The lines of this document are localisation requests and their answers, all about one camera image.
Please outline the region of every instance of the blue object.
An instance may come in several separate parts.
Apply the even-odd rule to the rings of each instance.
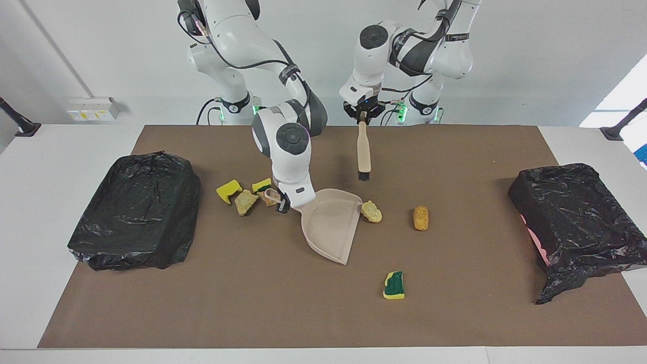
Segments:
[[[647,163],[647,144],[641,146],[634,155],[638,158],[639,161]]]

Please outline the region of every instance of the dustpan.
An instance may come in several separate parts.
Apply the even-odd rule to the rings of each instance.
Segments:
[[[278,194],[275,190],[265,191],[270,199],[276,200],[275,194]],[[305,240],[317,253],[346,265],[362,209],[362,199],[333,188],[319,190],[315,196],[313,201],[292,208],[301,213]]]

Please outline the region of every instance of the black garbage bag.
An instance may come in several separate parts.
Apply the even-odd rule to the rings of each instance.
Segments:
[[[157,152],[121,157],[86,208],[67,245],[94,270],[167,268],[193,242],[200,179],[191,163]]]
[[[537,304],[581,287],[589,277],[647,264],[647,239],[588,165],[521,171],[508,195],[547,273]]]

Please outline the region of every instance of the brown mat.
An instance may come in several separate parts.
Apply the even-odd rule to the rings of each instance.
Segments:
[[[361,218],[344,267],[308,247],[297,212],[256,205],[241,218],[218,198],[232,178],[250,188],[270,175],[249,127],[144,128],[133,153],[180,155],[202,180],[193,247],[166,270],[79,263],[39,347],[647,345],[620,274],[533,304],[544,274],[507,189],[520,170],[556,164],[537,128],[370,128],[370,182],[357,180],[356,133],[327,128],[313,141],[315,189],[372,199],[384,214]],[[431,214],[423,233],[417,205]],[[403,301],[382,298],[394,270]]]

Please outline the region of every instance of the black pole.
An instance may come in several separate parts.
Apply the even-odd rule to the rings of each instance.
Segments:
[[[2,97],[0,97],[0,109],[9,115],[9,117],[18,125],[16,137],[31,137],[33,134],[36,134],[38,128],[41,127],[39,122],[32,122],[18,113],[18,111],[14,110]]]
[[[645,109],[647,109],[647,98],[645,98],[633,110],[629,111],[629,114],[627,114],[627,116],[625,116],[624,119],[622,119],[616,126],[612,126],[610,128],[600,128],[600,131],[602,131],[602,134],[604,134],[604,136],[610,141],[622,141],[620,130],[629,125],[633,118],[638,116],[638,114],[642,113]]]

